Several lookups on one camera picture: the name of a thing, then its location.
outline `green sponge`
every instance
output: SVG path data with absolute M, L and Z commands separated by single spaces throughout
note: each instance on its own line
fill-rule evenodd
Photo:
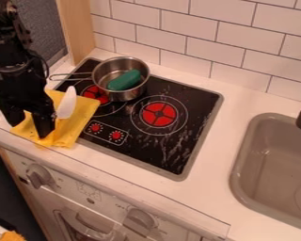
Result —
M 128 71 L 110 81 L 107 85 L 107 88 L 109 90 L 125 90 L 133 88 L 139 82 L 140 76 L 141 74 L 138 70 Z

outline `white spoon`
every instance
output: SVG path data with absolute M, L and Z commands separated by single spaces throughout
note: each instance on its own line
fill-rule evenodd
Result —
M 56 110 L 56 116 L 59 119 L 67 119 L 72 115 L 77 100 L 77 93 L 74 87 L 68 87 L 59 107 Z

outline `red knob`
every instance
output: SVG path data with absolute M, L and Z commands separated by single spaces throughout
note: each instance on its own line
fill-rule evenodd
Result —
M 99 124 L 94 124 L 91 126 L 91 130 L 93 132 L 98 132 L 101 129 L 101 126 Z
M 120 139 L 121 138 L 121 132 L 115 131 L 115 132 L 113 132 L 113 134 L 111 135 L 111 137 L 113 139 Z

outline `wooden board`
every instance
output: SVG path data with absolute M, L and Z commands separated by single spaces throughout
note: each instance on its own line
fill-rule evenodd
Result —
M 56 0 L 72 61 L 77 65 L 94 48 L 89 0 Z

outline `black stovetop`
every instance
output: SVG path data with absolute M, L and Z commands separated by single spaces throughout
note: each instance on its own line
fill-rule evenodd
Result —
M 87 59 L 76 72 L 91 72 L 99 63 Z M 141 97 L 127 103 L 109 103 L 91 80 L 65 81 L 57 90 L 65 91 L 68 86 L 102 103 L 80 138 L 175 175 L 195 159 L 197 142 L 220 98 L 155 76 L 150 77 Z

